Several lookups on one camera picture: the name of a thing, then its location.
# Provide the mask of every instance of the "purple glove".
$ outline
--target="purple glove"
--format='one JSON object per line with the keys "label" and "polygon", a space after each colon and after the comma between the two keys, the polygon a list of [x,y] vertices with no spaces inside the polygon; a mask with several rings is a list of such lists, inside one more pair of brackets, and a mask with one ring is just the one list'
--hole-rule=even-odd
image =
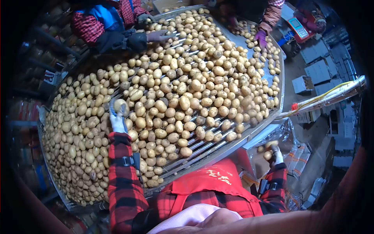
{"label": "purple glove", "polygon": [[267,46],[267,42],[266,42],[266,32],[264,30],[259,30],[257,33],[256,33],[256,36],[254,38],[254,40],[258,40],[258,45],[260,46],[261,49],[264,49],[266,48]]}
{"label": "purple glove", "polygon": [[147,34],[147,42],[165,42],[169,38],[175,37],[175,33],[171,33],[170,35],[166,35],[169,30],[159,30],[155,32],[151,32]]}
{"label": "purple glove", "polygon": [[229,22],[236,30],[244,30],[244,28],[239,26],[239,22],[236,17],[229,17]]}

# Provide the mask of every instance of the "white glove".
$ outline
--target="white glove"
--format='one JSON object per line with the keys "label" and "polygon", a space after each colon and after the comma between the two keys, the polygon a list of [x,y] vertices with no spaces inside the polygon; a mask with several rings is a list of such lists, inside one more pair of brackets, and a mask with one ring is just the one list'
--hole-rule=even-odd
{"label": "white glove", "polygon": [[275,159],[272,166],[278,165],[283,162],[283,155],[277,145],[270,146],[273,151],[273,158]]}
{"label": "white glove", "polygon": [[127,127],[124,124],[124,119],[121,115],[117,114],[117,117],[113,114],[109,116],[110,122],[112,124],[113,132],[117,133],[127,133]]}

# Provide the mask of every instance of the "red label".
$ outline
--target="red label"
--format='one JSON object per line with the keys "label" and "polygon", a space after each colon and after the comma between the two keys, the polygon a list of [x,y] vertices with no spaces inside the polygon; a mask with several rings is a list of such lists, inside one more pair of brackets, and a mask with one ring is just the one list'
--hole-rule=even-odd
{"label": "red label", "polygon": [[291,106],[291,110],[297,110],[297,108],[298,108],[298,103],[294,103],[294,104],[292,104],[292,106]]}

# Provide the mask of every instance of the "wrist strap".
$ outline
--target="wrist strap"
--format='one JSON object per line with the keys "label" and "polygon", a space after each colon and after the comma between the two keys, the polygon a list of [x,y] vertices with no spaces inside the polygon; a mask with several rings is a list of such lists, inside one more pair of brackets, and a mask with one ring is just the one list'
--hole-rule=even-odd
{"label": "wrist strap", "polygon": [[267,190],[276,190],[278,187],[278,183],[268,183],[268,180],[262,179],[260,181],[260,186],[258,188],[258,194],[263,194]]}

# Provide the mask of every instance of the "black buckle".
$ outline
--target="black buckle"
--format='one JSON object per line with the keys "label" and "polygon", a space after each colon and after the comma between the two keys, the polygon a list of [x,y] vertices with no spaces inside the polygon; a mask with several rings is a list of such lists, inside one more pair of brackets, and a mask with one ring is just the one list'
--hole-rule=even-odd
{"label": "black buckle", "polygon": [[135,161],[134,161],[134,158],[133,157],[122,157],[123,159],[123,165],[125,167],[129,167],[131,165],[135,165]]}
{"label": "black buckle", "polygon": [[258,188],[258,194],[263,194],[267,190],[276,190],[278,183],[268,183],[268,180],[261,180]]}

